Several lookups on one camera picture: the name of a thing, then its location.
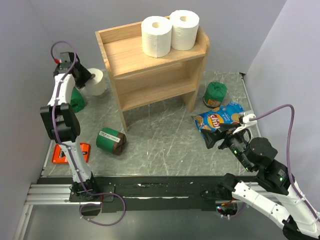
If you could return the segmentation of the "white paper towel roll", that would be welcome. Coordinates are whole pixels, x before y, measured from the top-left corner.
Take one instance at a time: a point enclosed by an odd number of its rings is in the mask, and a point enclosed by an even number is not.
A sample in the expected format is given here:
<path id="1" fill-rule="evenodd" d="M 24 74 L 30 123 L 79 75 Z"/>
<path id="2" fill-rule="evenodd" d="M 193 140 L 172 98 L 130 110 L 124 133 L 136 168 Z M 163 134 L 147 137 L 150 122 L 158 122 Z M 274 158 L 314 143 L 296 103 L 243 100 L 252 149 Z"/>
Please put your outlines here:
<path id="1" fill-rule="evenodd" d="M 171 50 L 172 24 L 163 16 L 149 16 L 141 23 L 142 51 L 149 57 L 161 58 Z"/>

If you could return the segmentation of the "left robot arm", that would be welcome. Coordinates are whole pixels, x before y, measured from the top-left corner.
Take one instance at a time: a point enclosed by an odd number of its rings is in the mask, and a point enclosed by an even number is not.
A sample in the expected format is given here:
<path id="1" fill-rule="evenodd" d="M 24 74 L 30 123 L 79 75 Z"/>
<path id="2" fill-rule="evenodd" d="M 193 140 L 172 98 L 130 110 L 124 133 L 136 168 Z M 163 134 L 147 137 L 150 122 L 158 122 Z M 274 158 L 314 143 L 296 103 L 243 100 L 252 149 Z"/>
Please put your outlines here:
<path id="1" fill-rule="evenodd" d="M 62 52 L 53 72 L 54 89 L 40 116 L 48 137 L 59 145 L 72 172 L 70 193 L 72 198 L 89 202 L 97 199 L 99 188 L 86 163 L 79 136 L 80 123 L 71 105 L 74 87 L 82 86 L 92 74 L 81 65 L 74 52 Z"/>

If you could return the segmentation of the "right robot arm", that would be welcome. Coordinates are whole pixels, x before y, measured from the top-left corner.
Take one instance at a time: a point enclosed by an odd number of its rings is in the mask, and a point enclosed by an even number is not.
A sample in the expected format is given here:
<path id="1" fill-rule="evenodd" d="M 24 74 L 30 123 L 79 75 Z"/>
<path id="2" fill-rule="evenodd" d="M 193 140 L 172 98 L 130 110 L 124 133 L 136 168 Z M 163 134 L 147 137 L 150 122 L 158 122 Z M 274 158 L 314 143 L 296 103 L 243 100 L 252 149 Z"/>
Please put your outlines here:
<path id="1" fill-rule="evenodd" d="M 277 201 L 263 196 L 238 177 L 227 173 L 217 185 L 215 194 L 223 200 L 237 199 L 256 209 L 281 230 L 288 240 L 318 240 L 319 213 L 303 196 L 288 165 L 275 159 L 278 151 L 267 138 L 251 137 L 249 129 L 240 131 L 239 124 L 222 124 L 216 130 L 202 129 L 206 147 L 211 149 L 221 141 L 218 149 L 228 149 L 266 192 Z"/>

